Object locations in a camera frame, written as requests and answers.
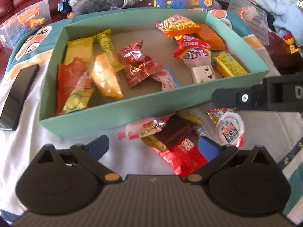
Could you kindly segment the dark red candy bag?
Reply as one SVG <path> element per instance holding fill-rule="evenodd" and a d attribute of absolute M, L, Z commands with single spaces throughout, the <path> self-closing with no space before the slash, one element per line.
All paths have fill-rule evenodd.
<path fill-rule="evenodd" d="M 142 52 L 143 41 L 128 45 L 118 52 L 123 72 L 130 88 L 162 69 L 153 57 Z"/>

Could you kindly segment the orange wafer snack packet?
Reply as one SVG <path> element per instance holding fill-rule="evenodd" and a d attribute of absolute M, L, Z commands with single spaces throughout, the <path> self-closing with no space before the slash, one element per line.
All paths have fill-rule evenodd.
<path fill-rule="evenodd" d="M 206 24 L 198 25 L 200 26 L 200 31 L 195 34 L 197 38 L 210 44 L 211 50 L 226 50 L 225 42 L 213 29 Z"/>

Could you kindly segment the pink white candy packet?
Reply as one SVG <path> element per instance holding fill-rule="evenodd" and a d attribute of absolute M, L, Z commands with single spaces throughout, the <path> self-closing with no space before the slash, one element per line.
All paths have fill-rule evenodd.
<path fill-rule="evenodd" d="M 123 131 L 117 133 L 119 141 L 134 140 L 154 135 L 162 131 L 170 116 L 147 117 L 128 124 Z"/>

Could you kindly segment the red bb snack packet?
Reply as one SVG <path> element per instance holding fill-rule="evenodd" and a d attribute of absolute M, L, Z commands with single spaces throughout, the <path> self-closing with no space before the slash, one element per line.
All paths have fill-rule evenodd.
<path fill-rule="evenodd" d="M 208 163 L 208 160 L 199 152 L 198 147 L 187 137 L 164 152 L 156 148 L 154 150 L 170 164 L 174 173 L 180 175 L 182 180 Z"/>

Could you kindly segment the yellow cheese stick packet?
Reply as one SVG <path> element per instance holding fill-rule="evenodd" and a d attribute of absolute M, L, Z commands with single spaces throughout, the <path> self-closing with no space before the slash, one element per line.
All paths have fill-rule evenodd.
<path fill-rule="evenodd" d="M 119 61 L 118 55 L 111 40 L 111 33 L 111 29 L 107 29 L 97 34 L 96 38 L 101 46 L 102 53 L 107 56 L 113 70 L 115 72 L 119 72 L 124 68 L 124 65 Z"/>

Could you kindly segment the rainbow red candy bag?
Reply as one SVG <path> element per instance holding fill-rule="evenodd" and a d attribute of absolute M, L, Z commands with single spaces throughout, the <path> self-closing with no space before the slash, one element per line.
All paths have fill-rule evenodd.
<path fill-rule="evenodd" d="M 178 47 L 174 52 L 174 57 L 178 59 L 195 59 L 199 56 L 211 57 L 211 45 L 205 41 L 190 36 L 182 35 L 177 39 Z"/>

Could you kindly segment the orange translucent candy packet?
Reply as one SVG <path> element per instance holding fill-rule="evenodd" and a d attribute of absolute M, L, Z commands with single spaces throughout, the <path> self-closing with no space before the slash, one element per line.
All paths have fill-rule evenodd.
<path fill-rule="evenodd" d="M 120 99 L 123 93 L 111 62 L 112 57 L 108 54 L 98 55 L 91 76 L 103 96 Z"/>

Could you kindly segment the small yellow candy packet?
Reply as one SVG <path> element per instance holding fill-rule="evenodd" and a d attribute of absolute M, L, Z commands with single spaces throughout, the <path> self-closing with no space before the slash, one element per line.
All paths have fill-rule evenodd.
<path fill-rule="evenodd" d="M 243 66 L 233 58 L 233 56 L 225 51 L 220 52 L 213 57 L 214 68 L 222 77 L 235 77 L 249 73 Z"/>

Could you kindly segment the clear packet nougat bar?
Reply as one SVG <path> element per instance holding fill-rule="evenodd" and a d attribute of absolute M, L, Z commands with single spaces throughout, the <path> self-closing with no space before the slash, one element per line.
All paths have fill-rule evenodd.
<path fill-rule="evenodd" d="M 194 84 L 216 80 L 216 74 L 209 56 L 184 59 L 183 62 L 190 69 Z"/>

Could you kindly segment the dark red gold packet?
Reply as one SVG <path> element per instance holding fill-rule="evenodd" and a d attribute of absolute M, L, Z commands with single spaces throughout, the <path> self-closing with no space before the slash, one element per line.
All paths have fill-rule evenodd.
<path fill-rule="evenodd" d="M 179 111 L 168 119 L 160 132 L 143 137 L 141 140 L 147 146 L 159 152 L 165 152 L 185 138 L 199 124 L 202 124 L 202 120 L 199 117 L 190 112 Z"/>

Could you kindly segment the yellow snack packet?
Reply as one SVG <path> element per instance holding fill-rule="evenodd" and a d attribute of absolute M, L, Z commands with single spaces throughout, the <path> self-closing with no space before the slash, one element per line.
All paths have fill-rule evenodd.
<path fill-rule="evenodd" d="M 93 37 L 69 41 L 63 64 L 68 65 L 74 58 L 79 58 L 85 63 L 86 69 L 91 70 L 94 64 L 93 47 Z"/>

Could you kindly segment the clear bin of toys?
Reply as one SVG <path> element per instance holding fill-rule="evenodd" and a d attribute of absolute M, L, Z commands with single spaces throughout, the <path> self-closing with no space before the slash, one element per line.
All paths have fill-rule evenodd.
<path fill-rule="evenodd" d="M 26 7 L 1 24 L 1 44 L 14 49 L 27 32 L 51 23 L 49 0 L 42 0 Z"/>

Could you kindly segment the round jelly cup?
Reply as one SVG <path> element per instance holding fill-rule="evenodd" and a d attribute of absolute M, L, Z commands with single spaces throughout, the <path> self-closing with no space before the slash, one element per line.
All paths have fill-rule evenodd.
<path fill-rule="evenodd" d="M 218 119 L 215 134 L 221 145 L 234 145 L 237 148 L 244 143 L 244 122 L 235 112 L 225 112 Z"/>

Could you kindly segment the red foil snack packet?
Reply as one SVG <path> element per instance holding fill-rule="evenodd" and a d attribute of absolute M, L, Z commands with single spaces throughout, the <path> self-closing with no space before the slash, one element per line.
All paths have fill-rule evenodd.
<path fill-rule="evenodd" d="M 57 115 L 62 112 L 65 102 L 85 71 L 86 64 L 80 58 L 74 58 L 73 61 L 67 65 L 59 64 L 57 75 L 58 89 L 56 93 Z"/>

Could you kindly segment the orange red chips bag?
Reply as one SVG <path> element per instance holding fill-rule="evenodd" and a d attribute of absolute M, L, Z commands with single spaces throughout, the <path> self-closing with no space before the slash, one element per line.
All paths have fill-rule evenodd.
<path fill-rule="evenodd" d="M 197 33 L 201 27 L 191 19 L 176 14 L 156 23 L 156 28 L 163 32 L 166 38 Z"/>

